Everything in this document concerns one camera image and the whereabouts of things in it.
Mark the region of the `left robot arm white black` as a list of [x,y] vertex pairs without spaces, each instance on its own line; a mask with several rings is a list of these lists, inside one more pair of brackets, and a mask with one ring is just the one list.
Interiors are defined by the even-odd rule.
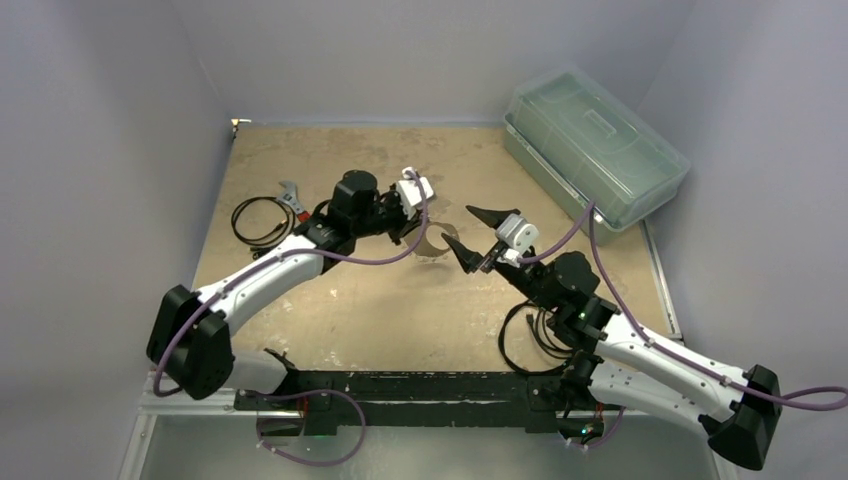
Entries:
[[298,382],[288,375],[293,364],[272,350],[237,352],[234,334],[279,297],[340,263],[383,266],[411,255],[415,243],[384,259],[352,254],[361,238],[387,235],[399,245],[412,231],[425,233],[434,197],[429,180],[412,167],[385,192],[371,173],[350,170],[332,196],[268,253],[197,290],[168,290],[146,347],[155,365],[154,395],[201,400],[232,388],[256,392],[275,409],[292,405],[298,395]]

